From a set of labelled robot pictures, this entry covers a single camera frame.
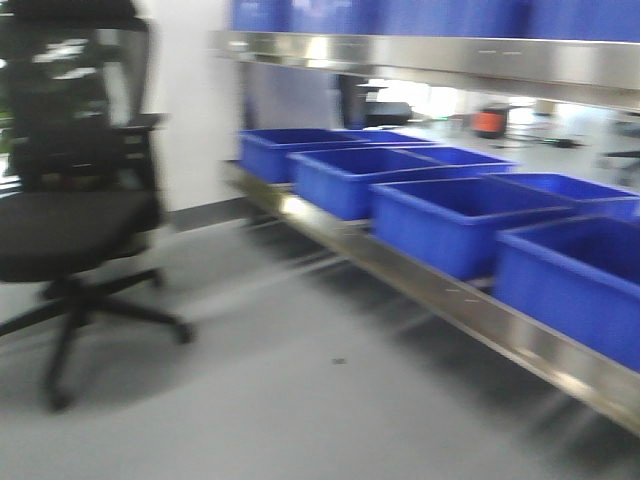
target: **black chair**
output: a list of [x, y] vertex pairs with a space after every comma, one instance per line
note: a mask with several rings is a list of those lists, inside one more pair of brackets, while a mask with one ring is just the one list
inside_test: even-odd
[[53, 410], [72, 401], [60, 386], [78, 329], [94, 311], [123, 315], [170, 326], [180, 343], [193, 338], [177, 317], [137, 306], [112, 294], [143, 281], [162, 285], [157, 270], [147, 270], [100, 285], [77, 275], [119, 257], [122, 249], [157, 218], [157, 200], [149, 192], [22, 193], [0, 199], [0, 281], [49, 282], [42, 292], [48, 302], [0, 324], [0, 337], [67, 314], [45, 376], [45, 392]]
[[[145, 281], [160, 287], [158, 270], [99, 285], [80, 275], [145, 250], [139, 238], [162, 219], [150, 143], [160, 117], [139, 113], [148, 27], [130, 18], [130, 10], [107, 15], [105, 23], [95, 17], [99, 11], [86, 8], [93, 1], [14, 0], [20, 18], [0, 23], [0, 54], [7, 59], [0, 91], [9, 94], [11, 168], [22, 186], [21, 193], [0, 198], [0, 281], [47, 282], [46, 303], [0, 323], [0, 337], [66, 314], [44, 379], [53, 410], [73, 400], [61, 379], [76, 333], [93, 312], [169, 326], [180, 343], [193, 339], [178, 317], [112, 296]], [[111, 3], [96, 1], [105, 8]], [[84, 10], [70, 15], [73, 5]], [[61, 12], [64, 18], [57, 18]], [[123, 36], [126, 51], [101, 42], [105, 29]], [[116, 83], [127, 85], [120, 97], [128, 108], [114, 124], [105, 65], [117, 62], [126, 70], [126, 81]]]

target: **floor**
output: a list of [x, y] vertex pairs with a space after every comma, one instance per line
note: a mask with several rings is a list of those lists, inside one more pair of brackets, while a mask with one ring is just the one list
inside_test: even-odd
[[[86, 328], [61, 415], [54, 324], [0, 339], [0, 478], [640, 478], [640, 440], [286, 226], [163, 232], [128, 293], [194, 322]], [[101, 276], [123, 273], [110, 265]], [[36, 287], [3, 285], [3, 315]]]

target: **baseboard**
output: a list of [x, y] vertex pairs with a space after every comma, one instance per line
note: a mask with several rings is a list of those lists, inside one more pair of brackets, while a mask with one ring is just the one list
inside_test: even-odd
[[176, 210], [169, 213], [169, 218], [176, 230], [185, 232], [244, 218], [250, 213], [250, 205], [244, 198], [232, 198], [222, 202]]

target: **stainless steel shelf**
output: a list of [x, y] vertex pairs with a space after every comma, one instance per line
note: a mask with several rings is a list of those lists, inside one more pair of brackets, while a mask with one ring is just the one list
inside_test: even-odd
[[228, 166], [247, 199], [442, 318], [640, 436], [640, 374], [587, 349], [472, 286], [417, 263], [288, 192]]
[[640, 112], [640, 44], [215, 32], [218, 54]]

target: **blue plastic bin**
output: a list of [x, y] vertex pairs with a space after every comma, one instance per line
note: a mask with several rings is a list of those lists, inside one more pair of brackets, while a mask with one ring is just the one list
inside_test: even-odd
[[294, 191], [342, 220], [371, 216], [371, 184], [448, 178], [449, 170], [426, 158], [380, 147], [303, 152], [292, 158]]
[[386, 0], [385, 35], [521, 37], [528, 0]]
[[269, 183], [292, 180], [291, 152], [349, 148], [366, 140], [316, 128], [241, 132], [240, 166]]
[[461, 37], [526, 37], [529, 7], [528, 0], [466, 0], [456, 34]]
[[534, 0], [528, 37], [551, 40], [586, 40], [602, 0]]
[[472, 176], [488, 173], [507, 173], [518, 166], [518, 162], [464, 148], [413, 145], [408, 147], [399, 146], [397, 148], [415, 155], [428, 157], [443, 165], [467, 167], [473, 173]]
[[396, 147], [402, 145], [437, 145], [433, 140], [425, 140], [424, 138], [411, 137], [402, 133], [392, 132], [389, 130], [338, 130], [352, 137], [368, 140], [371, 145], [376, 147]]
[[500, 242], [497, 299], [640, 370], [640, 226], [579, 217]]
[[561, 199], [484, 178], [372, 188], [375, 237], [460, 280], [493, 274], [499, 230], [573, 212]]
[[637, 0], [534, 0], [529, 37], [640, 41]]
[[466, 1], [384, 0], [380, 31], [384, 35], [458, 35]]
[[233, 0], [231, 28], [257, 32], [286, 32], [290, 0]]
[[293, 0], [291, 31], [376, 35], [378, 14], [378, 0]]
[[638, 0], [601, 0], [588, 40], [640, 42], [640, 3]]
[[560, 195], [575, 203], [579, 215], [631, 219], [640, 207], [640, 196], [636, 193], [557, 173], [511, 173], [490, 178]]

